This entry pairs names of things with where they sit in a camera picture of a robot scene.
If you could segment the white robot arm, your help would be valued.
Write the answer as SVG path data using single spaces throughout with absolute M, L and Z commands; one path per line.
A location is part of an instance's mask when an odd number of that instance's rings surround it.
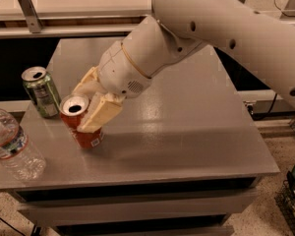
M 295 26 L 238 0 L 151 0 L 152 13 L 114 42 L 75 88 L 90 99 L 78 127 L 93 133 L 125 98 L 149 87 L 162 69 L 211 45 L 237 61 L 295 108 Z

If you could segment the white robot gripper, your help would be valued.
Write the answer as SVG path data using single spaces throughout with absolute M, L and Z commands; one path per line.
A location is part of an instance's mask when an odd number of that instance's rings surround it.
M 151 78 L 138 71 L 125 53 L 122 42 L 115 41 L 102 54 L 98 71 L 96 67 L 91 67 L 73 89 L 73 93 L 92 97 L 78 131 L 94 133 L 99 130 L 121 112 L 123 96 L 137 97 L 150 85 Z

